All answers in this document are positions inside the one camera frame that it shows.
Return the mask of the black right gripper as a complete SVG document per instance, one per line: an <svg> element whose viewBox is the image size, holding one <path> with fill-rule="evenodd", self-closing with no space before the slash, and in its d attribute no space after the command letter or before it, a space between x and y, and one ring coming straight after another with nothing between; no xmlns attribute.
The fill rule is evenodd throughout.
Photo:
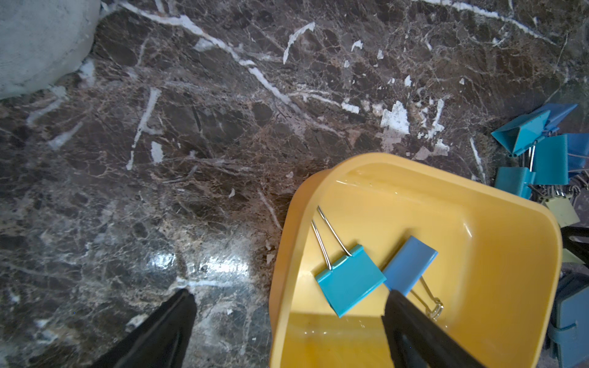
<svg viewBox="0 0 589 368"><path fill-rule="evenodd" d="M561 228L563 248L588 264L588 228L567 226Z"/></svg>

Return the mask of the yellow-green binder clip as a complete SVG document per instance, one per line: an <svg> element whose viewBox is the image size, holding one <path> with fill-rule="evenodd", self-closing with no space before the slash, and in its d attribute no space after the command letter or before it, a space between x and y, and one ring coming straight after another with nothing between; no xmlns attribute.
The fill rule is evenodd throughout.
<svg viewBox="0 0 589 368"><path fill-rule="evenodd" d="M561 228L575 225L580 222L580 218L568 197L552 197L546 199L543 202L543 205L555 216L557 223Z"/></svg>

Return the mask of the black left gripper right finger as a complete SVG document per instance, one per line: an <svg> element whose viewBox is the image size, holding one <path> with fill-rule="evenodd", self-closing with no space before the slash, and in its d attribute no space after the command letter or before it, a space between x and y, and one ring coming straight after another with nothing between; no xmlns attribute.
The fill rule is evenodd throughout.
<svg viewBox="0 0 589 368"><path fill-rule="evenodd" d="M482 366L399 291L389 293L382 321L395 367Z"/></svg>

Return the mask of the yellow plastic storage box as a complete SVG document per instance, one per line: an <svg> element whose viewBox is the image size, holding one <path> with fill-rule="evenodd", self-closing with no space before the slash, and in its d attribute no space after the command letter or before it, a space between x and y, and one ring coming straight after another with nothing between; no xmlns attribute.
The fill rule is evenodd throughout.
<svg viewBox="0 0 589 368"><path fill-rule="evenodd" d="M345 160L295 192L269 296L272 367L390 367L380 287L343 317L315 277L362 245L383 268L410 237L438 253L409 300L487 367L534 367L561 271L561 231L542 205L386 153Z"/></svg>

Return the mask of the blue binder clip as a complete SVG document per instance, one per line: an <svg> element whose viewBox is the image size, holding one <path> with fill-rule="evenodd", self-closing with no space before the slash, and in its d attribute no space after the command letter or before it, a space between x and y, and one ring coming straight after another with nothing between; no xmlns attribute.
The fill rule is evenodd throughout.
<svg viewBox="0 0 589 368"><path fill-rule="evenodd" d="M559 124L571 113L578 104L545 104L542 107L534 110L533 113L549 112L548 119L545 123L543 134L545 136L552 135L559 130Z"/></svg>
<svg viewBox="0 0 589 368"><path fill-rule="evenodd" d="M568 170L577 173L588 168L589 137L587 133L569 133Z"/></svg>
<svg viewBox="0 0 589 368"><path fill-rule="evenodd" d="M426 316L432 321L438 320L443 313L444 305L438 297L433 295L423 275L437 256L438 251L411 236L383 270L383 275L386 278L384 285L387 289L399 291L404 296L408 296L409 293L413 294L425 307ZM417 282L423 285L429 299L434 303L433 309L430 309L428 303L413 291Z"/></svg>

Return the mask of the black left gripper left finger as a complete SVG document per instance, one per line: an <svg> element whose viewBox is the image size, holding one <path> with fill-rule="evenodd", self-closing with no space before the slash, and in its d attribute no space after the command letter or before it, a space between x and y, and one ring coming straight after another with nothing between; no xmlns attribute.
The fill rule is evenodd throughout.
<svg viewBox="0 0 589 368"><path fill-rule="evenodd" d="M93 367L181 367L196 318L195 298L177 291Z"/></svg>

